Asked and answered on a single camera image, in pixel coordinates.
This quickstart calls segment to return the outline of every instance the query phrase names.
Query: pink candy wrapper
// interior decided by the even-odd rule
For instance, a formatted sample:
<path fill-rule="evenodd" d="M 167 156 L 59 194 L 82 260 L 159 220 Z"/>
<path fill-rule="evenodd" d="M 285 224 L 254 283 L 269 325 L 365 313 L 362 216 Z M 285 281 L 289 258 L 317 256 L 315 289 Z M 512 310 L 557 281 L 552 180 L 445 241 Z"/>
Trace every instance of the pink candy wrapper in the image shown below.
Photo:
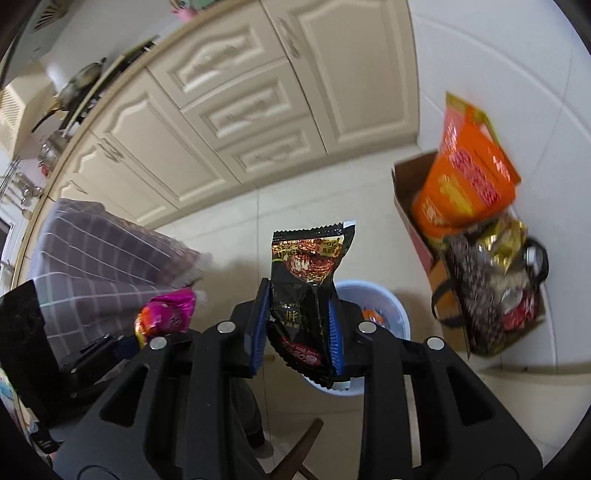
<path fill-rule="evenodd" d="M 135 336 L 140 346 L 158 335 L 186 332 L 195 304 L 195 292 L 188 287 L 150 300 L 135 319 Z"/>

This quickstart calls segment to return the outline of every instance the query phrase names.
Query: orange snack bag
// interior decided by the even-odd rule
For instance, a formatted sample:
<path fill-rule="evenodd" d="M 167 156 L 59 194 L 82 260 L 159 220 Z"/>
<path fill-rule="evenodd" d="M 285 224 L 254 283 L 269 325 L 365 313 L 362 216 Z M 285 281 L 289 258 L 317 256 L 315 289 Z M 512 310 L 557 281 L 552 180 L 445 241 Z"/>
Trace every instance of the orange snack bag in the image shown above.
<path fill-rule="evenodd" d="M 443 140 L 411 208 L 434 242 L 501 213 L 521 181 L 486 114 L 450 93 L 446 100 Z"/>

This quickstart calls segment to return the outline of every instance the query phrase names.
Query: beige vent box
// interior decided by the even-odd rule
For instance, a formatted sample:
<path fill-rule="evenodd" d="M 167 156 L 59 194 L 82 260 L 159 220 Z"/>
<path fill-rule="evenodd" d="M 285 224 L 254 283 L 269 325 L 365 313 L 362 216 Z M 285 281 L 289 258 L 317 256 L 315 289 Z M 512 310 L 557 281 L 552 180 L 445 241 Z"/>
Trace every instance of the beige vent box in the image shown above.
<path fill-rule="evenodd" d="M 29 65 L 0 91 L 0 148 L 9 158 L 52 103 L 56 90 L 39 62 Z"/>

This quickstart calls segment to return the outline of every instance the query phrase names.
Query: black snack packet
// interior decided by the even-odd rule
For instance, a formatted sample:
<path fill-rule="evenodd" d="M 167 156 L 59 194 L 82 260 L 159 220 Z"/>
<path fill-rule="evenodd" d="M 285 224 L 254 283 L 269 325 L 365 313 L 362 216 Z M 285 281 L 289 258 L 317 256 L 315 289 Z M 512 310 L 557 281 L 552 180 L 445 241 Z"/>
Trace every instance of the black snack packet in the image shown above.
<path fill-rule="evenodd" d="M 329 322 L 333 274 L 354 235 L 354 223 L 273 234 L 267 335 L 290 367 L 323 386 L 338 376 L 333 360 L 341 339 L 333 328 L 331 342 Z"/>

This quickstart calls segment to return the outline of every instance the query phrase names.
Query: cream cabinet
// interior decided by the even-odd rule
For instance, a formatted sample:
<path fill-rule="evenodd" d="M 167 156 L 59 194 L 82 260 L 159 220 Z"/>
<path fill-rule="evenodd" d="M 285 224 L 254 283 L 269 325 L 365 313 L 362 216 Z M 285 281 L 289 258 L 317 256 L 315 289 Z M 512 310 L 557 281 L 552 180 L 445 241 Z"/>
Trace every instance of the cream cabinet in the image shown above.
<path fill-rule="evenodd" d="M 287 59 L 227 82 L 181 111 L 214 149 L 310 114 Z"/>
<path fill-rule="evenodd" d="M 101 202 L 110 213 L 140 225 L 176 210 L 92 134 L 76 147 L 50 192 L 53 200 L 62 197 Z"/>
<path fill-rule="evenodd" d="M 197 29 L 148 69 L 178 107 L 228 80 L 285 58 L 259 2 Z"/>
<path fill-rule="evenodd" d="M 238 185 L 147 71 L 108 105 L 93 131 L 177 208 Z"/>
<path fill-rule="evenodd" d="M 418 131 L 413 32 L 405 0 L 262 0 L 328 153 Z"/>
<path fill-rule="evenodd" d="M 244 183 L 292 166 L 321 161 L 326 150 L 313 118 L 306 116 L 223 148 L 219 155 Z"/>

